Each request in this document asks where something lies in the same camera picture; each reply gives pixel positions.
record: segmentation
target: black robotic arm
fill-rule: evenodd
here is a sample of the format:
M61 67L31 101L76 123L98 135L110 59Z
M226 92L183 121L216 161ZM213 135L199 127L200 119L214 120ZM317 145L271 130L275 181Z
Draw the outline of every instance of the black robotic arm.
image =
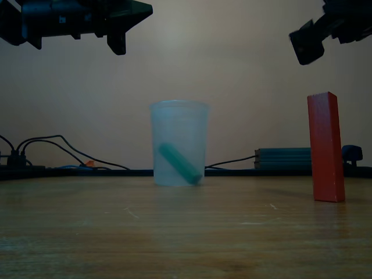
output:
M152 6L133 0L17 0L19 12L0 0L0 37L12 45L29 42L41 49L42 37L94 33L117 55L126 54L126 32L152 15Z
M324 15L310 20L289 35L301 65L324 54L323 40L338 38L340 44L361 41L372 34L372 0L324 0Z

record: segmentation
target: wooden table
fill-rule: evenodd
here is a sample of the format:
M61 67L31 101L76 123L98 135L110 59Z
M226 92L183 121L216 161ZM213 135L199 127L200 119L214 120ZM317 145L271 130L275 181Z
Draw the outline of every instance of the wooden table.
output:
M372 277L372 180L315 202L311 177L0 183L0 278Z

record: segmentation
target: red wooden block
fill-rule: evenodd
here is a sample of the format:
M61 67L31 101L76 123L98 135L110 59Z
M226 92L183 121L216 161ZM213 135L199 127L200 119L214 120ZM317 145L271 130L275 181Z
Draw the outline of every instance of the red wooden block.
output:
M332 93L308 96L313 191L316 201L345 200L337 97Z

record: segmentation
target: cord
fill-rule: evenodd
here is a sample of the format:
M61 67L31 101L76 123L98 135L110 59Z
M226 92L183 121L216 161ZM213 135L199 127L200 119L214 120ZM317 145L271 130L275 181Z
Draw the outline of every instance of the cord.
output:
M213 169L213 170L225 170L222 167L205 167L206 169Z
M245 161L245 160L249 160L249 159L252 159L252 158L255 158L255 157L257 157L257 156L255 155L255 156L250 156L250 157L243 158L243 159L237 159L237 160L225 161L225 162L221 162L221 163L215 163L215 164L211 164L209 166L206 166L205 168L206 169L211 169L212 167L219 166L221 164L230 164L230 163L234 163L234 162Z
M78 161L80 164L82 165L85 165L84 162L82 160L80 160L78 157L76 157L75 155L73 155L70 151L68 151L67 149L63 148L62 146L60 146L59 144L56 144L55 142L52 142L52 141L44 141L43 139L36 139L36 140L32 140L32 141L29 141L28 143L26 143L23 147L23 150L22 150L22 153L25 153L26 151L26 148L29 144L32 144L33 142L47 142L49 144L53 144L57 147L59 147L60 149L62 149L63 151L65 151L66 153L70 154L72 157L74 157L76 159L76 161Z
M93 158L92 156L90 155L87 155L79 150L77 150L75 147L73 147L65 138L64 136L62 135L50 135L48 137L37 137L37 138L29 138L29 139L26 139L24 140L23 142L21 142L18 147L17 147L17 151L19 151L19 149L22 147L23 144L25 144L26 142L29 142L29 141L34 141L34 140L45 140L47 138L61 138L72 150L74 150L75 152L91 159L91 160L94 160L96 162L99 162L99 163L103 163L103 164L108 164L108 165L111 165L111 166L115 166L115 167L121 167L122 169L126 169L126 170L130 170L128 167L125 167L125 166L122 166L120 164L114 164L114 163L109 163L109 162L106 162L106 161L103 161L103 160L99 160L99 159L96 159L96 158Z
M7 144L9 144L10 148L12 149L12 151L14 151L14 146L12 145L12 143L10 141L8 141L5 137L3 137L2 135L0 135L0 138L2 140L4 140Z

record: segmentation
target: black cable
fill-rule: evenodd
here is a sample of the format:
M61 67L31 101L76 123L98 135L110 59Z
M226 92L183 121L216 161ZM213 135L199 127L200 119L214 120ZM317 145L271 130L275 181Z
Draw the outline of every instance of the black cable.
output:
M12 145L12 143L10 141L8 141L5 137L3 137L2 135L0 135L0 138L2 140L4 140L7 144L9 144L10 148L12 149L12 151L14 151L14 146Z
M121 167L122 169L126 169L126 170L130 170L128 167L125 167L125 166L122 166L120 164L114 164L114 163L109 163L109 162L106 162L106 161L103 161L103 160L99 160L99 159L96 159L96 158L93 158L92 156L89 156L79 150L77 150L75 147L73 147L62 135L50 135L48 137L37 137L37 138L29 138L29 139L26 139L24 140L23 142L21 142L18 147L17 147L17 151L19 151L19 149L22 147L22 145L28 141L33 141L33 140L45 140L47 138L61 138L72 150L74 150L75 152L91 159L91 160L94 160L96 162L99 162L99 163L103 163L103 164L109 164L111 166L115 166L115 167Z
M213 170L225 170L222 167L205 167L206 169L213 169Z
M250 156L250 157L243 158L243 159L237 159L237 160L231 160L231 161L226 161L226 162L221 162L221 163L215 163L215 164L211 164L209 166L206 166L205 168L210 169L212 167L219 166L221 164L230 164L230 163L234 163L234 162L245 161L245 160L249 160L249 159L252 159L252 158L255 158L255 157L257 157L257 156L255 155L255 156Z
M33 140L33 141L29 141L28 143L26 143L23 147L23 150L22 150L22 153L25 153L26 151L26 147L29 145L29 144L32 144L33 142L47 142L49 144L53 144L57 147L59 147L60 149L62 149L63 151L65 151L66 153L70 154L72 157L74 157L76 159L76 161L78 161L80 164L84 165L84 162L82 160L80 160L78 157L76 157L75 155L73 155L70 151L68 151L67 149L63 148L62 146L60 146L59 144L56 144L55 142L52 142L52 141L45 141L43 139L36 139L36 140Z

